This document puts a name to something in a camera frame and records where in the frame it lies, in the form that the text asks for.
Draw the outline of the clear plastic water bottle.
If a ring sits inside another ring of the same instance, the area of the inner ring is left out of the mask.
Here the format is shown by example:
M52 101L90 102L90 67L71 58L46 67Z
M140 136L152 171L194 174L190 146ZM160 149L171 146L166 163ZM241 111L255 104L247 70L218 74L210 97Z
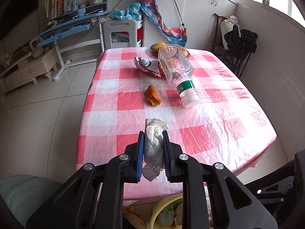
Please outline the clear plastic water bottle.
M177 89L183 106L191 108L200 104L200 96L192 81L193 67L182 47L177 44L161 46L158 60L168 84Z

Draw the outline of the orange peel piece far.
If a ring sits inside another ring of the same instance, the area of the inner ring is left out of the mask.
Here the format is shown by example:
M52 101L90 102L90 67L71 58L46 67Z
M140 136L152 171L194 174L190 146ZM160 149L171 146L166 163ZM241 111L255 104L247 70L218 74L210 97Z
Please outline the orange peel piece far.
M144 93L147 102L151 106L159 106L161 104L161 100L158 97L157 91L153 85L149 85Z

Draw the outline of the small white tissue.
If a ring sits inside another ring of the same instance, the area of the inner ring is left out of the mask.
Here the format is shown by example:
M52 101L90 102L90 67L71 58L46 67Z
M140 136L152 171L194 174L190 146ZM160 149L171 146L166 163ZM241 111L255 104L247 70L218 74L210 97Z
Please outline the small white tissue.
M164 169L163 131L169 128L168 123L160 118L145 120L144 161L142 175L152 182Z

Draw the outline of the red white snack wrapper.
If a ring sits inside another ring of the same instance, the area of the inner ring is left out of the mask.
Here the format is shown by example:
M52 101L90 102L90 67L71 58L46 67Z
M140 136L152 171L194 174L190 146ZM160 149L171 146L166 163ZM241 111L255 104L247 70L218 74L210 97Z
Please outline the red white snack wrapper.
M158 79L165 79L165 74L159 60L146 60L136 56L134 63L137 69L144 74Z

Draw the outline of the pink kettlebell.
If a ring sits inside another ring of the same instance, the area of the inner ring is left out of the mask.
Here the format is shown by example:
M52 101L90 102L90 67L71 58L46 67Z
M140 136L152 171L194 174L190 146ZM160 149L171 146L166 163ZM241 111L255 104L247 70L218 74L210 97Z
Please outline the pink kettlebell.
M38 47L37 45L35 45L35 46L33 45L39 39L40 39L39 37L35 38L35 39L31 40L29 43L30 49L31 49L31 55L34 59L39 58L44 53L43 47Z

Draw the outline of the blue children's study desk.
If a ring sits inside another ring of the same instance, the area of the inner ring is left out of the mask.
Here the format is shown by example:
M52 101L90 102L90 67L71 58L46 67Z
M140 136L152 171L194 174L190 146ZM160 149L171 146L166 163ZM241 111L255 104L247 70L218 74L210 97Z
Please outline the blue children's study desk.
M43 47L47 44L52 43L55 52L57 54L59 60L60 70L58 73L52 78L53 81L58 81L62 72L65 69L85 65L89 63L94 63L96 61L95 58L88 60L63 60L63 53L66 53L71 50L75 50L78 48L83 48L95 44L99 44L101 46L102 51L104 51L104 41L103 41L103 32L102 32L102 18L109 14L109 0L101 0L101 2L89 5L84 8L80 8L78 10L69 12L65 15L61 15L60 18L63 19L65 17L68 18L67 21L57 24L51 28L40 33L35 39L40 40L37 44L38 47ZM84 31L90 32L95 26L99 28L99 36L97 39L87 40L84 42L79 42L77 40L72 45L60 48L58 45L58 40L64 39L66 37L82 33Z

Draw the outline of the white wall cabinet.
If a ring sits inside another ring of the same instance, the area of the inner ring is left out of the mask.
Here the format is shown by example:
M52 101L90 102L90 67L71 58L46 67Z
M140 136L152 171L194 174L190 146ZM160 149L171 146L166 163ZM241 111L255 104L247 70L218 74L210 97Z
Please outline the white wall cabinet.
M207 51L214 41L214 14L230 17L237 9L233 0L156 0L156 3L168 27L186 27L186 48Z

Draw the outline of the light blue plastic bag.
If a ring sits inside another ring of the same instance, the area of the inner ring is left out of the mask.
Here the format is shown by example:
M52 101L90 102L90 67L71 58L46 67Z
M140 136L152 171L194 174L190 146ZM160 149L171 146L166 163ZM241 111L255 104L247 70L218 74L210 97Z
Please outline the light blue plastic bag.
M141 21L143 17L143 13L141 11L141 4L140 3L133 3L131 4L126 10L113 10L109 17L112 20L135 20Z

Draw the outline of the yellow plastic trash basin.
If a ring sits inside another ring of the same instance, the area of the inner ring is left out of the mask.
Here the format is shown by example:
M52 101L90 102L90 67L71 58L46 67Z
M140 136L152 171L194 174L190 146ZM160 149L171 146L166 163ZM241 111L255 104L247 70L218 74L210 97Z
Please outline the yellow plastic trash basin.
M148 228L182 228L182 193L168 196L153 207Z

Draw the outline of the yellow mango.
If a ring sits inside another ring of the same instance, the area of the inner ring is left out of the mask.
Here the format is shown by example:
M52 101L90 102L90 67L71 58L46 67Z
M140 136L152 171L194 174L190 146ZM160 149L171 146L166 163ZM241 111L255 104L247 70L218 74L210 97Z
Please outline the yellow mango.
M159 49L162 47L162 46L165 46L166 43L165 42L157 42L156 44L152 44L150 46L150 49L154 52L154 53L158 53L159 52Z

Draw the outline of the wooden folding chair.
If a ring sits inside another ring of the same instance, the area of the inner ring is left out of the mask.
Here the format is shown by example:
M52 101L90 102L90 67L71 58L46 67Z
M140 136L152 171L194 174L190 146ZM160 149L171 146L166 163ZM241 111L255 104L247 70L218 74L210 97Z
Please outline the wooden folding chair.
M226 17L217 13L213 14L216 18L216 29L212 41L212 49L215 55L222 60L229 60L237 50L237 44L241 37L238 18L235 15Z

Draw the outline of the glass fruit bowl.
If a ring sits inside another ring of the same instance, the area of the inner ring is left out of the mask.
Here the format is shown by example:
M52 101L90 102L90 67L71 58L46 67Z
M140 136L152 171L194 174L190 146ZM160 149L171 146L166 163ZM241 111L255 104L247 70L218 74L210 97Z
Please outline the glass fruit bowl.
M184 55L189 58L190 57L190 53L187 49L185 49L184 47L181 47L179 46L179 48L182 50L182 52L184 53ZM159 48L156 48L155 45L151 45L150 46L150 50L155 53L156 55L158 55L158 51L159 51Z

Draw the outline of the colourful hanging bag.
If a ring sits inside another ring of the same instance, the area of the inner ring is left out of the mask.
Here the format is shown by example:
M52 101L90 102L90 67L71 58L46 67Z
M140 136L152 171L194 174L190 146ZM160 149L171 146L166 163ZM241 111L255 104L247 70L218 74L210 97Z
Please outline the colourful hanging bag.
M187 43L187 29L183 23L179 8L174 0L177 12L180 17L181 26L180 27L168 27L163 21L163 17L159 10L156 0L145 0L140 9L143 14L148 17L149 21L156 27L156 29L161 33L161 35L171 44L177 44L184 47Z

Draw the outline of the pink white checkered tablecloth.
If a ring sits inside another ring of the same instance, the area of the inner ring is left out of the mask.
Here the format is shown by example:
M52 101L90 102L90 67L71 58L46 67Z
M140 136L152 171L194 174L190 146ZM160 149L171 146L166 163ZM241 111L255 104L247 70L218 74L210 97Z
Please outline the pink white checkered tablecloth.
M76 167L100 165L124 153L145 129L145 120L168 123L171 142L201 163L223 163L239 174L275 141L276 132L242 82L211 52L190 50L193 83L201 102L184 108L176 88L137 69L134 58L155 59L149 48L109 49L97 60L76 147ZM153 85L161 100L144 95Z

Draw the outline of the cream tv cabinet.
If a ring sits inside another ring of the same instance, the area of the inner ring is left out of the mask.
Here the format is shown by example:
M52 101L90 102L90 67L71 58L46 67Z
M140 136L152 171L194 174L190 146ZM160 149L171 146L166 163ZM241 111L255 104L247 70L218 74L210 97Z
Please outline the cream tv cabinet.
M37 82L38 76L51 78L57 69L58 57L54 48L34 59L31 53L1 72L1 93L5 94L24 84Z

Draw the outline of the white plastic stool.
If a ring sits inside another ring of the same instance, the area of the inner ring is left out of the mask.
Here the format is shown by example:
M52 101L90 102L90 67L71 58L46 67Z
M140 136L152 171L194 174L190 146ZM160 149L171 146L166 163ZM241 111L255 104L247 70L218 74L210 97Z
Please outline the white plastic stool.
M143 20L109 20L103 23L104 48L140 47L143 37Z

